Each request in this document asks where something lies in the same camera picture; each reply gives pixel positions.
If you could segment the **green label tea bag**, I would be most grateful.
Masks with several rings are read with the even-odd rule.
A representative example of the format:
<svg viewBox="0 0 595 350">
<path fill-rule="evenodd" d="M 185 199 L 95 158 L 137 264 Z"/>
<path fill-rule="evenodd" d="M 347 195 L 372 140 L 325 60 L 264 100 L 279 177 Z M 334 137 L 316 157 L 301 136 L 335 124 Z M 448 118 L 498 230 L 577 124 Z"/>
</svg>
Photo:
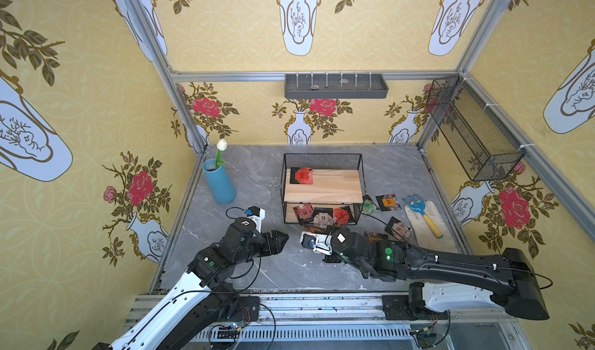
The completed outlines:
<svg viewBox="0 0 595 350">
<path fill-rule="evenodd" d="M 379 207 L 369 195 L 363 196 L 362 213 L 365 215 L 373 215 L 379 212 Z"/>
</svg>

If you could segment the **white tulip flower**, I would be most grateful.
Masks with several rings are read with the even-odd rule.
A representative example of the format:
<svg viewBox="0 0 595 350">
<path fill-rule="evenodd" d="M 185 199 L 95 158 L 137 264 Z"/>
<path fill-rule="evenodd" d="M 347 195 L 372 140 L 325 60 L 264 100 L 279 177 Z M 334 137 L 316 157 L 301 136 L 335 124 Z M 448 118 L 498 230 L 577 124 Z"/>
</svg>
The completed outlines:
<svg viewBox="0 0 595 350">
<path fill-rule="evenodd" d="M 225 139 L 220 139 L 220 141 L 218 141 L 216 144 L 216 148 L 217 151 L 215 154 L 215 169 L 218 170 L 218 168 L 226 165 L 226 162 L 223 160 L 223 153 L 228 148 L 227 141 Z"/>
</svg>

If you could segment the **red tea bag lower shelf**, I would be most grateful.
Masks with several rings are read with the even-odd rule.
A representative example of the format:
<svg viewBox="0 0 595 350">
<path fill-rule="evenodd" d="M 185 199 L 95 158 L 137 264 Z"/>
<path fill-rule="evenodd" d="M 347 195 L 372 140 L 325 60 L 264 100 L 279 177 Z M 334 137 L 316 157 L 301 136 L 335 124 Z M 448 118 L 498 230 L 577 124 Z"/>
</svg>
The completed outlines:
<svg viewBox="0 0 595 350">
<path fill-rule="evenodd" d="M 333 209 L 333 224 L 345 225 L 351 222 L 352 212 L 349 207 L 341 207 Z"/>
</svg>

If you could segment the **red label tea bag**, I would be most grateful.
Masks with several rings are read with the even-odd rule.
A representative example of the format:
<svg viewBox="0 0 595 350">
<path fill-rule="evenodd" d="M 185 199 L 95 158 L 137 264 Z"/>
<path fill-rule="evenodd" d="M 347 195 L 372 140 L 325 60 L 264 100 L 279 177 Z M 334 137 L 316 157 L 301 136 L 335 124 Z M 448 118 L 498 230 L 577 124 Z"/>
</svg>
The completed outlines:
<svg viewBox="0 0 595 350">
<path fill-rule="evenodd" d="M 309 167 L 291 167 L 290 183 L 310 185 L 314 183 L 313 169 Z"/>
</svg>

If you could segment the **blue vase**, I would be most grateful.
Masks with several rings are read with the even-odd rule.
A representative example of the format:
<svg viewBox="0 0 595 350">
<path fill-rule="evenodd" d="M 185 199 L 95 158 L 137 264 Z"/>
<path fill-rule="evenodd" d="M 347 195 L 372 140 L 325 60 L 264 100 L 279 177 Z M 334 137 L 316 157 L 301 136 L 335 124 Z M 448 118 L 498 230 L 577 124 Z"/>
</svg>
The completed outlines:
<svg viewBox="0 0 595 350">
<path fill-rule="evenodd" d="M 217 204 L 229 204 L 235 199 L 236 189 L 224 165 L 218 167 L 215 159 L 206 160 L 202 171 Z"/>
</svg>

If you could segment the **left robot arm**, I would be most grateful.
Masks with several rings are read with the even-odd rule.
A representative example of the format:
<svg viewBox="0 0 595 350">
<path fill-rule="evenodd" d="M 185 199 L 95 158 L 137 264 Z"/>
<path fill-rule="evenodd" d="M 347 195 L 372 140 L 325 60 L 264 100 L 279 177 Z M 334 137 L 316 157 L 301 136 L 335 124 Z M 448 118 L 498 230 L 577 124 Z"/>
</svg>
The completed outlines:
<svg viewBox="0 0 595 350">
<path fill-rule="evenodd" d="M 239 307 L 240 292 L 228 279 L 241 263 L 275 256 L 289 235 L 262 233 L 254 216 L 237 218 L 218 243 L 199 251 L 167 295 L 132 329 L 95 349 L 180 349 L 200 331 Z"/>
</svg>

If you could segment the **blue garden hand rake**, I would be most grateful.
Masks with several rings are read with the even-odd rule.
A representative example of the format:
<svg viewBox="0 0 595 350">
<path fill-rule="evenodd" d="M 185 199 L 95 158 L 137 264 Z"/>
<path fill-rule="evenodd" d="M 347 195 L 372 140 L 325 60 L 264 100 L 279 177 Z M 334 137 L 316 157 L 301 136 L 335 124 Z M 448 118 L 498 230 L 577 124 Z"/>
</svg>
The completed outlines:
<svg viewBox="0 0 595 350">
<path fill-rule="evenodd" d="M 444 235 L 439 230 L 438 226 L 429 218 L 428 215 L 425 213 L 425 201 L 419 195 L 410 195 L 407 197 L 402 198 L 402 201 L 412 209 L 413 212 L 416 212 L 422 216 L 425 223 L 429 228 L 432 230 L 433 235 L 435 238 L 442 238 Z"/>
</svg>

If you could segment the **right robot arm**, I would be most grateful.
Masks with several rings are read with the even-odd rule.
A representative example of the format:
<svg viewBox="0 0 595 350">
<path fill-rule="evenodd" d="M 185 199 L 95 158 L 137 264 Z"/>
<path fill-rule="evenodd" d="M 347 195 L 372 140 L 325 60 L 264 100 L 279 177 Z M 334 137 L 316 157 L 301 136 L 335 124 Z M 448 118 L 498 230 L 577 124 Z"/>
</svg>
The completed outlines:
<svg viewBox="0 0 595 350">
<path fill-rule="evenodd" d="M 437 280 L 477 287 L 490 291 L 491 300 L 514 317 L 549 319 L 538 274 L 519 249 L 507 248 L 503 254 L 492 256 L 463 255 L 399 241 L 372 242 L 347 228 L 323 236 L 322 241 L 365 279 Z"/>
</svg>

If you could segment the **grey wall rack tray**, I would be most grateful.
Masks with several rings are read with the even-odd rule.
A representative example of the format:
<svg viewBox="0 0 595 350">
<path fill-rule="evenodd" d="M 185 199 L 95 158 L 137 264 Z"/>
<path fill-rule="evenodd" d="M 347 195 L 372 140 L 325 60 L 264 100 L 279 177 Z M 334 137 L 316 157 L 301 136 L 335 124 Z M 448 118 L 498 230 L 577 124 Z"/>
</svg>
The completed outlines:
<svg viewBox="0 0 595 350">
<path fill-rule="evenodd" d="M 389 87 L 381 73 L 311 72 L 284 75 L 287 99 L 384 99 Z"/>
</svg>

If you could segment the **orange label tea bag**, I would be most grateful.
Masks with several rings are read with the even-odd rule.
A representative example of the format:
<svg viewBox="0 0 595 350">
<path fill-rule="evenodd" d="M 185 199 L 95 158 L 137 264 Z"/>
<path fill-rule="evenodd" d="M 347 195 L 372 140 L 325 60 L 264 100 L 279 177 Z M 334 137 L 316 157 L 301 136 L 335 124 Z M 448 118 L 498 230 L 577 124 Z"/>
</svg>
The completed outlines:
<svg viewBox="0 0 595 350">
<path fill-rule="evenodd" d="M 386 194 L 376 196 L 378 207 L 382 212 L 392 212 L 401 210 L 401 206 L 395 194 Z"/>
</svg>

